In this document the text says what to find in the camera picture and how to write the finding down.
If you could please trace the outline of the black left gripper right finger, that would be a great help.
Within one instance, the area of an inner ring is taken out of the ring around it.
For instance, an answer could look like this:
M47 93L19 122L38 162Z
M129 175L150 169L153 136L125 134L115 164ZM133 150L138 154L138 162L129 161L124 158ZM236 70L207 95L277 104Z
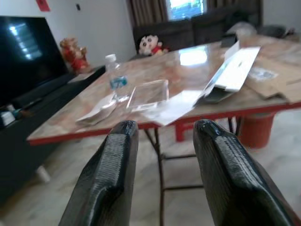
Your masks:
M194 123L193 144L216 226L294 226L295 212L238 138L211 120Z

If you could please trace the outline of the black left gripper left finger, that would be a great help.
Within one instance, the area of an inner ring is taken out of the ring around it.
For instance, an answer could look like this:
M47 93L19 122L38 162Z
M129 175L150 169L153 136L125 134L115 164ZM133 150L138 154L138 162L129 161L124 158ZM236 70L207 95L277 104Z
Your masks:
M61 226L127 226L139 144L135 121L119 122L83 168Z

